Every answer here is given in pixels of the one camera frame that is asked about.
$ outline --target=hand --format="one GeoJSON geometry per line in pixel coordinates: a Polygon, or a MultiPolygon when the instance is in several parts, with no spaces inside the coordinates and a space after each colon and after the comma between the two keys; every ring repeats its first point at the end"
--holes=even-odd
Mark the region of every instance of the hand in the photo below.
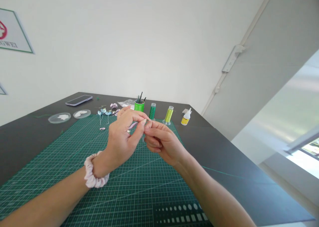
{"type": "Polygon", "coordinates": [[[117,120],[109,126],[109,138],[106,149],[92,160],[93,174],[100,178],[115,170],[127,161],[136,149],[144,132],[148,116],[140,111],[133,111],[131,106],[122,108],[117,120]],[[139,122],[133,135],[127,130],[133,121],[139,122]]]}
{"type": "Polygon", "coordinates": [[[175,166],[188,155],[177,136],[166,125],[150,121],[145,125],[144,133],[147,148],[158,153],[166,163],[175,166]]]}

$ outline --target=green cutting mat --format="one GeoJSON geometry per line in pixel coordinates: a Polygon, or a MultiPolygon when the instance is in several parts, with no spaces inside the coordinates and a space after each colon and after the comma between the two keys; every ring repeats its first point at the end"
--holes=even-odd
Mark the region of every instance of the green cutting mat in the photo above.
{"type": "MultiPolygon", "coordinates": [[[[109,123],[115,120],[109,117],[109,123]]],[[[108,126],[107,116],[100,126],[99,116],[91,115],[45,148],[0,187],[0,219],[82,167],[86,157],[103,150],[108,126]]],[[[175,126],[169,128],[180,140],[175,126]]],[[[132,157],[110,174],[105,187],[93,188],[82,198],[63,226],[210,225],[181,176],[151,153],[143,139],[132,157]]]]}

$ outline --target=white wall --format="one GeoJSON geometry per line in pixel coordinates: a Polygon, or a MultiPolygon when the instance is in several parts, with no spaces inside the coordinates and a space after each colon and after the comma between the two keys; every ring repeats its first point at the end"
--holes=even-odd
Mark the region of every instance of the white wall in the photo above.
{"type": "MultiPolygon", "coordinates": [[[[247,39],[247,50],[235,62],[204,115],[229,140],[317,51],[318,13],[319,0],[269,1],[247,39]]],[[[289,108],[278,113],[281,115],[291,115],[289,108]]],[[[291,130],[289,134],[300,131],[291,130]]],[[[269,155],[271,151],[263,150],[258,161],[269,155]]]]}
{"type": "Polygon", "coordinates": [[[36,52],[0,50],[0,125],[77,91],[201,111],[262,1],[0,0],[36,52]]]}

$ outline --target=grid lines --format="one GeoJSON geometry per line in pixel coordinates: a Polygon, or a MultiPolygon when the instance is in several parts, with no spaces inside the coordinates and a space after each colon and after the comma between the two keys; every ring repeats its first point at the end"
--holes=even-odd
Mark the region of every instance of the grid lines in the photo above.
{"type": "MultiPolygon", "coordinates": [[[[109,123],[115,120],[109,117],[109,123]]],[[[97,115],[79,119],[2,185],[0,220],[81,168],[86,157],[103,150],[108,126],[107,118],[100,126],[97,115]]],[[[168,127],[181,141],[174,124],[168,127]]],[[[134,154],[110,174],[107,185],[91,189],[62,226],[154,226],[156,206],[195,202],[181,176],[150,152],[142,137],[134,154]]]]}

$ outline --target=wrist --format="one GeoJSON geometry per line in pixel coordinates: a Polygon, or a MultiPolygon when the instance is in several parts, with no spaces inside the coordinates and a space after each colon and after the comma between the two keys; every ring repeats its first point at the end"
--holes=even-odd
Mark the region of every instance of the wrist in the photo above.
{"type": "Polygon", "coordinates": [[[96,178],[102,178],[116,169],[105,154],[105,150],[92,160],[92,164],[93,175],[96,178]]]}
{"type": "Polygon", "coordinates": [[[186,170],[186,166],[189,165],[190,162],[192,162],[192,155],[188,153],[188,151],[185,151],[185,154],[180,158],[180,160],[173,166],[173,168],[177,172],[182,172],[186,170]]]}

